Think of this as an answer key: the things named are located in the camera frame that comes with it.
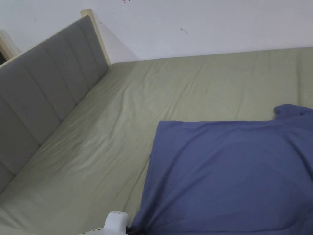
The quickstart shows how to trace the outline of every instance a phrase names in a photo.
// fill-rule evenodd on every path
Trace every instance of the white wall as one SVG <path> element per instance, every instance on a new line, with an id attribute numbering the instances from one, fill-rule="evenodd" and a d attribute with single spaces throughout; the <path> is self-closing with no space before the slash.
<path id="1" fill-rule="evenodd" d="M 0 29 L 26 51 L 85 8 L 112 62 L 313 46 L 312 0 L 0 0 Z"/>

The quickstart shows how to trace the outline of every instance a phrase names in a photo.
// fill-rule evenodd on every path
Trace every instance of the blue cloth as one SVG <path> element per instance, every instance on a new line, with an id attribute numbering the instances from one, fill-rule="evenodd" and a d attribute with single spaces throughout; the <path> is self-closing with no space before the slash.
<path id="1" fill-rule="evenodd" d="M 313 234 L 313 110 L 272 121 L 161 121 L 141 208 L 146 234 Z"/>

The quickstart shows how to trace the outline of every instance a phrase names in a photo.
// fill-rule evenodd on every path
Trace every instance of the mattress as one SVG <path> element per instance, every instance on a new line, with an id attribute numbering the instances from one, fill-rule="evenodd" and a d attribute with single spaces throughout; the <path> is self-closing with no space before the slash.
<path id="1" fill-rule="evenodd" d="M 313 108 L 312 76 L 313 48 L 113 64 L 0 195 L 0 225 L 79 234 L 113 210 L 132 219 L 160 120 L 262 121 L 281 104 Z"/>

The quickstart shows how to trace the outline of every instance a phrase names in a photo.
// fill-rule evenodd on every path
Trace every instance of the wall mark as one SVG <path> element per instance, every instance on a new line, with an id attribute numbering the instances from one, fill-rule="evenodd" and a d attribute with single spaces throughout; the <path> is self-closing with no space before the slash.
<path id="1" fill-rule="evenodd" d="M 188 32 L 186 30 L 184 30 L 183 28 L 180 28 L 180 31 L 184 31 L 186 33 L 186 35 L 188 35 Z"/>

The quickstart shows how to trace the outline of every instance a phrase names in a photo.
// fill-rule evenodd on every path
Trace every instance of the gray upholstered headboard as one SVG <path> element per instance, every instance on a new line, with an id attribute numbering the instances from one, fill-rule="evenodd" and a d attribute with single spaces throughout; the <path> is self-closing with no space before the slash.
<path id="1" fill-rule="evenodd" d="M 0 67 L 0 192 L 107 68 L 89 16 Z"/>

